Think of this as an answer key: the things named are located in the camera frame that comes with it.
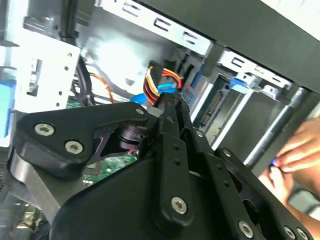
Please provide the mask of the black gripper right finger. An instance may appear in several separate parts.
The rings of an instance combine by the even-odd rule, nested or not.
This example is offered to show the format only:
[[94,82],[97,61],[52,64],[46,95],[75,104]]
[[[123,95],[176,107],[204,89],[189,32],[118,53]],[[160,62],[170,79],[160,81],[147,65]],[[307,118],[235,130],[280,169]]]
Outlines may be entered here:
[[184,240],[310,240],[311,233],[227,148],[213,151],[178,99],[194,219]]

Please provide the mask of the person left hand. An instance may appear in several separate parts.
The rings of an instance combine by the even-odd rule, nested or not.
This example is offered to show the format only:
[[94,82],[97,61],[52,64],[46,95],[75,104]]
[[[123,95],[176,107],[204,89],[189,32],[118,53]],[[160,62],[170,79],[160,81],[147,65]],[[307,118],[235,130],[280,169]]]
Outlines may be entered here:
[[304,214],[288,203],[294,186],[294,173],[283,173],[278,167],[271,166],[258,177],[267,189],[302,223],[314,240],[320,239],[320,221]]

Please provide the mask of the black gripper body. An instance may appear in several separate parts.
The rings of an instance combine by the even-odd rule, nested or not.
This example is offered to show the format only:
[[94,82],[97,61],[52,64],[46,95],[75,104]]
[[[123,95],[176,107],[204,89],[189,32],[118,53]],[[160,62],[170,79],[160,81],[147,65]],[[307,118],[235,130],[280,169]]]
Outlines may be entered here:
[[69,199],[56,215],[53,240],[184,240],[194,221],[190,170],[169,164],[161,180],[154,159],[139,160]]

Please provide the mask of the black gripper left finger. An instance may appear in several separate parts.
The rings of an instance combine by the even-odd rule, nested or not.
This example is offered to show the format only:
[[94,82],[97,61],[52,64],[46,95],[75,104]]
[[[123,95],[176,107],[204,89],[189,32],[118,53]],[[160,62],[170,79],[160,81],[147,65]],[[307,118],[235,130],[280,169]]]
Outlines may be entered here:
[[[36,182],[23,180],[30,191],[41,197],[46,193],[62,196],[58,210],[48,215],[52,226],[73,196],[137,161],[155,160],[161,180],[174,178],[170,163],[185,164],[184,169],[189,170],[186,144],[180,138],[178,99],[176,94],[162,94],[155,104],[159,116],[134,102],[28,114],[17,124],[10,163],[26,162],[29,175],[39,174]],[[88,165],[130,150],[138,151],[136,160],[88,188],[76,187]]]

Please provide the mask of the person right hand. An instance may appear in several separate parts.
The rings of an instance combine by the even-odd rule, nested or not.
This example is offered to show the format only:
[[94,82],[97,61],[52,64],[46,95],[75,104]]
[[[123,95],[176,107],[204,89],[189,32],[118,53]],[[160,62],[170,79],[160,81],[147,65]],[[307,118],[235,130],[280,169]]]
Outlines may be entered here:
[[305,121],[276,155],[275,166],[314,194],[320,193],[320,119]]

